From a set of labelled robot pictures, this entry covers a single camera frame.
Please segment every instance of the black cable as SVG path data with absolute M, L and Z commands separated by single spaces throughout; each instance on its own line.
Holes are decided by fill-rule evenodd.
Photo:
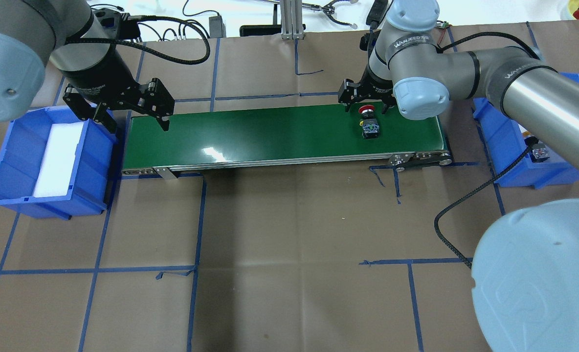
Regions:
M 164 31 L 163 40 L 167 40 L 167 39 L 166 39 L 166 34 L 167 34 L 168 32 L 170 32 L 170 31 L 174 34 L 174 38 L 178 38 L 178 35 L 177 35 L 176 32 L 174 31 L 174 29 L 168 28 L 168 29 L 166 29 L 166 30 Z
M 537 59 L 539 60 L 539 56 L 537 54 L 535 54 L 535 51 L 533 51 L 533 49 L 531 49 L 530 46 L 528 46 L 525 42 L 523 42 L 520 38 L 518 38 L 517 36 L 513 36 L 509 33 L 502 33 L 502 32 L 480 32 L 480 33 L 475 33 L 471 36 L 467 36 L 463 39 L 459 39 L 454 43 L 450 43 L 444 47 L 440 47 L 440 52 L 443 53 L 444 51 L 450 49 L 451 47 L 455 47 L 461 43 L 464 42 L 468 42 L 468 40 L 473 40 L 474 38 L 479 38 L 479 37 L 484 37 L 484 36 L 492 36 L 492 37 L 501 37 L 501 38 L 507 38 L 509 40 L 513 40 L 514 42 L 516 42 L 519 46 L 522 47 L 522 49 L 524 49 L 524 51 L 527 52 L 527 54 L 529 54 L 529 56 L 531 58 Z
M 111 4 L 94 4 L 94 5 L 90 5 L 90 7 L 95 7 L 95 6 L 109 6 L 109 7 L 113 7 L 114 9 L 118 9 L 118 11 L 124 11 L 124 7 L 115 6 L 115 5 L 111 5 Z
M 207 36 L 207 38 L 209 38 L 209 32 L 207 32 L 207 29 L 205 29 L 205 27 L 200 22 L 198 22 L 197 20 L 192 20 L 192 19 L 185 20 L 185 21 L 188 23 L 191 23 L 193 25 L 198 26 L 200 29 L 202 29 L 203 32 L 205 32 L 205 35 Z M 185 36 L 185 27 L 183 27 L 183 35 Z
M 216 16 L 220 16 L 220 13 L 216 10 L 205 10 L 205 11 L 200 11 L 199 13 L 195 13 L 195 14 L 186 14 L 185 13 L 185 7 L 187 6 L 187 3 L 189 2 L 189 0 L 185 1 L 185 4 L 183 5 L 183 9 L 181 10 L 181 12 L 183 13 L 183 16 L 186 17 L 194 17 L 194 16 L 198 16 L 200 14 L 204 14 L 204 13 L 215 13 Z
M 153 32 L 155 32 L 155 34 L 157 34 L 157 36 L 159 37 L 159 40 L 161 40 L 161 34 L 160 34 L 159 32 L 157 32 L 156 29 L 154 29 L 153 27 L 150 27 L 150 26 L 149 26 L 148 24 L 146 24 L 146 23 L 141 23 L 141 22 L 139 22 L 139 23 L 137 23 L 137 24 L 140 24 L 140 25 L 142 25 L 142 26 L 144 26 L 144 27 L 148 27 L 148 28 L 152 29 Z
M 139 45 L 136 43 L 127 42 L 125 40 L 116 40 L 116 39 L 108 39 L 108 38 L 78 38 L 78 39 L 74 39 L 74 40 L 68 39 L 68 40 L 66 40 L 66 44 L 93 43 L 93 44 L 117 44 L 117 45 L 130 46 L 130 47 L 135 47 L 135 49 L 146 51 L 146 53 L 149 53 L 151 55 L 155 55 L 155 56 L 162 58 L 164 60 L 167 60 L 169 62 L 178 63 L 178 64 L 182 64 L 182 65 L 198 65 L 200 63 L 204 63 L 205 61 L 207 61 L 207 59 L 209 59 L 209 56 L 211 55 L 211 48 L 209 47 L 209 40 L 207 40 L 204 33 L 200 29 L 198 29 L 198 27 L 194 26 L 190 22 L 187 22 L 186 20 L 181 20 L 179 18 L 166 17 L 166 16 L 144 16 L 140 20 L 138 20 L 138 22 L 144 22 L 144 21 L 171 21 L 171 22 L 181 23 L 187 27 L 191 27 L 202 38 L 202 42 L 205 44 L 205 55 L 202 58 L 197 59 L 197 60 L 183 60 L 183 59 L 179 59 L 179 58 L 174 58 L 174 57 L 166 55 L 164 53 L 160 53 L 155 49 L 150 49 L 150 47 L 146 47 L 146 46 Z
M 459 205 L 460 203 L 465 202 L 466 200 L 468 200 L 471 196 L 474 196 L 475 194 L 479 193 L 481 190 L 483 190 L 484 188 L 486 188 L 487 186 L 491 185 L 492 183 L 495 183 L 496 180 L 498 180 L 499 178 L 501 178 L 502 176 L 504 176 L 507 172 L 511 171 L 511 169 L 513 169 L 514 167 L 516 167 L 516 165 L 518 165 L 518 163 L 520 161 L 522 161 L 522 159 L 524 159 L 529 153 L 531 153 L 531 150 L 533 150 L 533 145 L 535 143 L 527 143 L 529 144 L 527 146 L 527 148 L 522 152 L 522 154 L 520 154 L 518 156 L 518 158 L 516 158 L 513 163 L 511 163 L 506 169 L 502 170 L 502 172 L 500 172 L 499 174 L 497 174 L 496 176 L 494 176 L 493 178 L 491 178 L 489 181 L 487 181 L 486 183 L 483 183 L 482 185 L 480 185 L 479 187 L 477 187 L 477 189 L 473 190 L 472 192 L 466 194 L 465 196 L 463 196 L 462 198 L 460 198 L 457 202 L 454 202 L 453 204 L 449 205 L 448 207 L 444 208 L 444 210 L 442 210 L 439 214 L 437 214 L 437 216 L 435 217 L 435 221 L 433 222 L 433 225 L 435 227 L 435 233 L 437 234 L 437 237 L 440 238 L 440 240 L 442 240 L 442 242 L 444 242 L 444 244 L 446 245 L 446 247 L 448 247 L 450 250 L 452 250 L 452 252 L 459 258 L 461 259 L 461 261 L 468 266 L 468 268 L 472 268 L 472 263 L 470 263 L 470 261 L 468 260 L 468 258 L 466 258 L 466 256 L 464 256 L 459 249 L 457 249 L 452 243 L 450 243 L 449 240 L 447 240 L 444 235 L 442 234 L 442 231 L 440 230 L 440 219 L 442 218 L 442 216 L 444 216 L 444 214 L 446 214 L 448 211 L 450 211 L 451 209 L 453 209 L 454 207 L 456 207 L 457 205 Z

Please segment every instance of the blue storage bin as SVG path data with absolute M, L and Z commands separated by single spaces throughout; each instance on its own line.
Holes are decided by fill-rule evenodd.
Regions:
M 10 122 L 0 151 L 0 205 L 32 218 L 100 214 L 107 208 L 105 188 L 116 138 L 102 125 L 82 122 L 65 196 L 33 197 L 50 128 L 80 122 L 68 107 L 31 111 Z
M 562 73 L 579 83 L 579 73 Z M 526 148 L 518 123 L 507 118 L 486 98 L 474 99 L 474 118 L 479 120 L 486 139 L 496 174 L 511 164 Z M 502 187 L 533 186 L 541 189 L 547 185 L 565 185 L 579 180 L 579 171 L 548 148 L 550 158 L 533 163 L 527 156 L 496 183 Z

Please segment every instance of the white foam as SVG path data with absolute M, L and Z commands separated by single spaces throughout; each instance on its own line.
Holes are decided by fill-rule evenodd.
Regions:
M 36 198 L 65 196 L 72 177 L 75 152 L 84 122 L 54 123 L 50 127 L 40 174 L 35 182 Z

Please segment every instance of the conveyor belt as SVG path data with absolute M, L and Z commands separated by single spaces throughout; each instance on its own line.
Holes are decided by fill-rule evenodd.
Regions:
M 154 174 L 158 169 L 175 172 L 392 156 L 407 161 L 417 156 L 439 158 L 448 152 L 438 118 L 411 121 L 396 109 L 378 118 L 381 136 L 365 140 L 357 109 L 345 113 L 341 105 L 179 114 L 171 117 L 168 132 L 152 117 L 135 117 L 122 172 Z

